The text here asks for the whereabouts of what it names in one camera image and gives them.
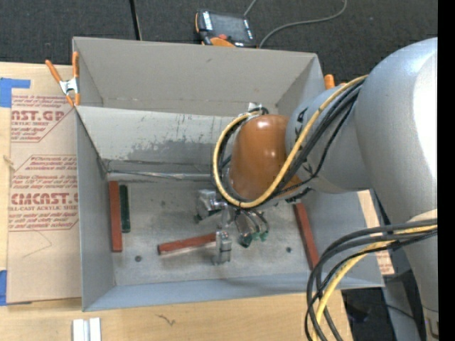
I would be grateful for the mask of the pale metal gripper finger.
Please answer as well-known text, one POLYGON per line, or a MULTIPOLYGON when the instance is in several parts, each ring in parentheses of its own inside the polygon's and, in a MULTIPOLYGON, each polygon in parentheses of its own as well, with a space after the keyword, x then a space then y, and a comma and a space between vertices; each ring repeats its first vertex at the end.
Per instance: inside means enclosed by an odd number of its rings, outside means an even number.
POLYGON ((216 266, 230 262, 232 251, 232 240, 228 232, 218 230, 215 233, 216 252, 212 258, 212 263, 216 266))
POLYGON ((196 219, 202 221, 219 213, 223 209, 223 203, 217 198, 214 190, 202 189, 196 196, 196 219))

